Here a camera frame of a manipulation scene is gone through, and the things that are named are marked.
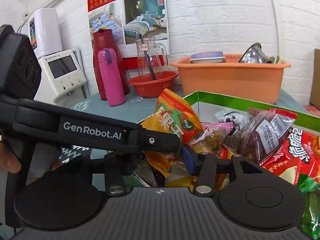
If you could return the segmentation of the person's left hand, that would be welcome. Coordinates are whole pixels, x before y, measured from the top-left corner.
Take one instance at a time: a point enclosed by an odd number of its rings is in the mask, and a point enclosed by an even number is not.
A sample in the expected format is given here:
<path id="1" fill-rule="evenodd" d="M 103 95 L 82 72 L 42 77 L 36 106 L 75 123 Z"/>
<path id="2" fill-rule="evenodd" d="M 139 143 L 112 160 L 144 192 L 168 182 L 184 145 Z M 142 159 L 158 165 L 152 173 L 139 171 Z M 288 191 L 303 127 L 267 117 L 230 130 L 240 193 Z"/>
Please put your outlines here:
<path id="1" fill-rule="evenodd" d="M 30 163 L 27 184 L 60 167 L 61 154 L 62 150 L 59 147 L 45 144 L 36 145 Z M 3 142 L 1 142 L 1 168 L 10 173 L 18 173 L 21 170 L 20 161 Z"/>

